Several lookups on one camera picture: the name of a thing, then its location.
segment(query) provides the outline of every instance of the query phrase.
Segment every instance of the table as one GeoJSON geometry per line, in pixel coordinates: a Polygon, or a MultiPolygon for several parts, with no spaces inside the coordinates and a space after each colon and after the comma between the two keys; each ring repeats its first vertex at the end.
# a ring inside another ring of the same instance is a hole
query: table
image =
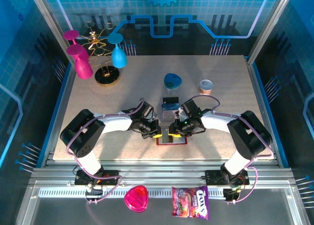
{"type": "MultiPolygon", "coordinates": [[[[107,57],[99,57],[104,63],[107,57]]],[[[100,86],[94,77],[82,80],[76,76],[62,123],[62,130],[82,110],[93,113],[116,113],[138,105],[141,97],[155,107],[161,116],[163,97],[169,96],[163,84],[167,73],[182,78],[176,96],[180,103],[198,94],[199,82],[209,79],[214,88],[211,94],[221,106],[217,111],[243,113],[253,111],[262,121],[259,106],[243,56],[128,56],[128,64],[120,69],[121,78],[115,85],[100,86]]],[[[196,104],[211,108],[216,103],[207,97],[198,97],[196,104]]],[[[142,139],[133,131],[102,134],[94,148],[101,160],[112,159],[228,159],[236,150],[230,134],[218,130],[189,137],[187,145],[157,146],[156,139],[142,139]]],[[[58,140],[54,160],[73,160],[58,140]]]]}

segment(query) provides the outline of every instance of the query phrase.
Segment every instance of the glass wall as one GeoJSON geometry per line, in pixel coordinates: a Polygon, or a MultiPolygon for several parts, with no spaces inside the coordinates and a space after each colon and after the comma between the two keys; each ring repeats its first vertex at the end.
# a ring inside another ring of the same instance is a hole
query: glass wall
{"type": "MultiPolygon", "coordinates": [[[[256,60],[296,179],[314,177],[314,0],[290,0],[256,60]]],[[[312,221],[314,213],[307,210],[312,221]]]]}
{"type": "Polygon", "coordinates": [[[10,225],[46,137],[68,61],[33,0],[0,0],[0,21],[0,224],[10,225]]]}
{"type": "Polygon", "coordinates": [[[123,34],[137,55],[248,55],[277,0],[47,0],[63,31],[123,34]]]}

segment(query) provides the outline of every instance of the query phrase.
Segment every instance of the candy bag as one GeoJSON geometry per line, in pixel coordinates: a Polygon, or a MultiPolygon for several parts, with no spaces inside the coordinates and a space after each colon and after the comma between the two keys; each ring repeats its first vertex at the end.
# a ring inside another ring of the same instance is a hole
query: candy bag
{"type": "Polygon", "coordinates": [[[172,188],[172,216],[209,219],[207,186],[196,188],[172,188]]]}

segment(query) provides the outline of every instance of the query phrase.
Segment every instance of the candy package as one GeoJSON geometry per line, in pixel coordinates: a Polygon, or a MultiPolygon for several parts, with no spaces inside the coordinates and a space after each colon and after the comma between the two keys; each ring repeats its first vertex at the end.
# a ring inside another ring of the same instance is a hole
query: candy package
{"type": "Polygon", "coordinates": [[[172,215],[182,218],[209,219],[207,186],[196,188],[172,188],[172,215]]]}

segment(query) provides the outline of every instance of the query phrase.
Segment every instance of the pink heart-shaped box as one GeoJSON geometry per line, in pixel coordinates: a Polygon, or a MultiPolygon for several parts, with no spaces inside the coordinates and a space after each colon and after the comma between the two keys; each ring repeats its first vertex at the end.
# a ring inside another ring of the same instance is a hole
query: pink heart-shaped box
{"type": "Polygon", "coordinates": [[[148,204],[148,191],[146,187],[140,185],[130,189],[124,196],[124,203],[134,212],[144,212],[148,204]]]}

